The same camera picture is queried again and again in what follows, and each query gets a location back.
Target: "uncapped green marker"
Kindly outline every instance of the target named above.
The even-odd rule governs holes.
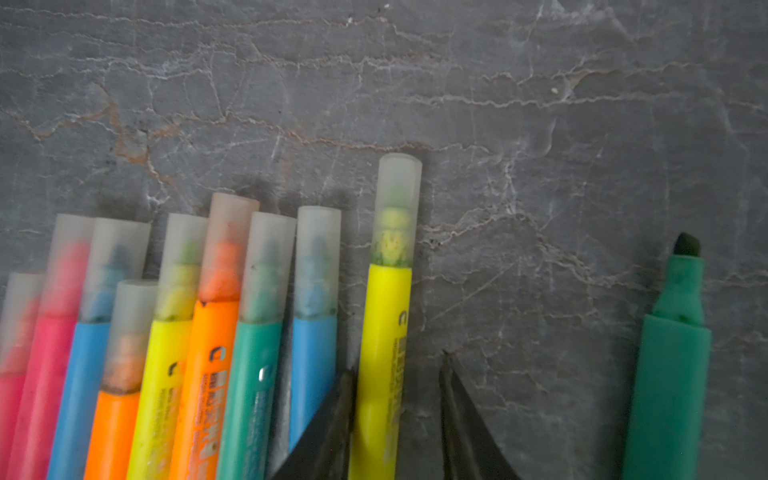
[[[712,332],[704,327],[699,240],[681,233],[645,316],[622,480],[694,480]]]

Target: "clear plastic cap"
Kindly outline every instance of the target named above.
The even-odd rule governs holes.
[[[240,301],[241,322],[265,324],[283,320],[295,237],[295,218],[264,212],[253,214]]]
[[[315,319],[336,315],[339,295],[341,210],[299,208],[293,315]]]
[[[210,202],[205,253],[197,296],[203,303],[234,302],[243,286],[250,216],[259,201],[216,192]]]
[[[96,219],[80,322],[108,323],[112,320],[118,283],[140,278],[144,270],[149,229],[149,223]]]
[[[156,299],[154,280],[123,280],[118,284],[101,380],[105,392],[127,395],[141,390]]]
[[[410,155],[387,154],[379,162],[371,263],[413,265],[421,179],[422,162]]]
[[[171,214],[163,245],[156,320],[192,320],[208,219]]]
[[[0,375],[27,371],[45,275],[11,273],[0,316]]]
[[[59,214],[40,304],[42,316],[77,318],[96,219]]]

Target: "marker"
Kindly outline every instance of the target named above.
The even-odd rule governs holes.
[[[8,471],[45,275],[11,273],[0,316],[0,478]]]
[[[56,217],[6,480],[43,480],[48,473],[94,224]]]
[[[296,446],[336,377],[341,210],[301,207],[293,294],[290,449]]]
[[[125,480],[156,299],[155,281],[118,284],[84,480]]]
[[[165,480],[170,473],[207,226],[207,218],[168,218],[128,480]]]
[[[149,223],[96,219],[48,480],[83,478],[99,385],[104,374],[115,289],[122,280],[141,276],[149,230]]]
[[[264,478],[295,236],[295,218],[253,214],[217,478]]]
[[[421,176],[410,155],[379,163],[349,480],[395,478]]]
[[[694,480],[712,332],[704,326],[699,240],[681,233],[645,316],[623,480]]]
[[[170,461],[172,480],[214,480],[227,381],[243,286],[250,217],[259,202],[215,193],[200,271],[179,419]]]

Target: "gray stone surface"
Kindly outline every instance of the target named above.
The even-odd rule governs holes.
[[[767,38],[757,0],[4,0],[0,275],[44,264],[59,212],[152,220],[154,276],[167,213],[215,190],[338,207],[353,366],[377,162],[407,151],[398,478],[442,477],[444,349],[523,478],[617,478],[681,230],[713,330],[699,478],[766,478]]]

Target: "black pointed tool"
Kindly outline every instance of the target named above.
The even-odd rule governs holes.
[[[446,353],[440,369],[445,480],[521,480],[491,437]]]
[[[342,480],[354,413],[355,376],[342,373],[272,480]]]

